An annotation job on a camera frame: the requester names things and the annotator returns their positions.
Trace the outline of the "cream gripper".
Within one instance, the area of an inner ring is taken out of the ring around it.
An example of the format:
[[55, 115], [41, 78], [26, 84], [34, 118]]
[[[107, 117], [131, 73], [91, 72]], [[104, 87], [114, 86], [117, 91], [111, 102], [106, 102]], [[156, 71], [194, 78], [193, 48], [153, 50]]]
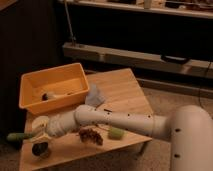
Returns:
[[38, 126], [32, 127], [33, 137], [30, 139], [31, 143], [42, 143], [42, 142], [49, 142], [51, 137], [46, 133], [46, 125], [41, 124]]

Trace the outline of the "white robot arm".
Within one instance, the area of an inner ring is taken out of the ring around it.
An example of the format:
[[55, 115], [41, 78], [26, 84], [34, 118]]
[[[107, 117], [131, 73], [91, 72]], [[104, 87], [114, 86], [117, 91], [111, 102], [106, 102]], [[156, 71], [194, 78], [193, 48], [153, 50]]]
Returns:
[[50, 139], [93, 124], [169, 141], [170, 171], [213, 171], [213, 119], [195, 105], [180, 107], [169, 117], [117, 113], [89, 105], [53, 117], [40, 116], [33, 121], [33, 129], [40, 130], [32, 140], [32, 153], [40, 156], [47, 151]]

